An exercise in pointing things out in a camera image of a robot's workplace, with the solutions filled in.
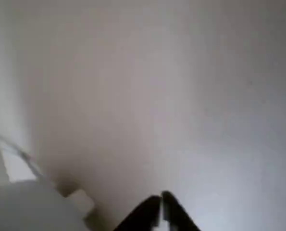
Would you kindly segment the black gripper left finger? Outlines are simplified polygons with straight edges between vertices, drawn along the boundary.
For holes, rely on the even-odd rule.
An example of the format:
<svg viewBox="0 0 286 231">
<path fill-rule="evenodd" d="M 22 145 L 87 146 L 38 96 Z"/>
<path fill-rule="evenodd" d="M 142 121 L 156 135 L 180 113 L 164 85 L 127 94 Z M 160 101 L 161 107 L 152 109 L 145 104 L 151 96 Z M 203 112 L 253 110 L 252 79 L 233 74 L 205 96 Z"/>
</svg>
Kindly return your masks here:
<svg viewBox="0 0 286 231">
<path fill-rule="evenodd" d="M 157 226 L 161 197 L 152 195 L 136 206 L 115 231 L 151 231 Z"/>
</svg>

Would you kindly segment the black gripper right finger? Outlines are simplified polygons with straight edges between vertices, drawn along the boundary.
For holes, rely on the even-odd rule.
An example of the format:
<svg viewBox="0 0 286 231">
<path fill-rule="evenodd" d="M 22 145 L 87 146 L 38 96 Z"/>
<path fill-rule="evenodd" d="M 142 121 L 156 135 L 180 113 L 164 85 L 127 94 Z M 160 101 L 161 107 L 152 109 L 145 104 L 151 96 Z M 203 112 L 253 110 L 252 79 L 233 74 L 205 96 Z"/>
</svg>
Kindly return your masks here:
<svg viewBox="0 0 286 231">
<path fill-rule="evenodd" d="M 170 231 L 200 231 L 189 214 L 170 191 L 162 192 L 163 218 Z"/>
</svg>

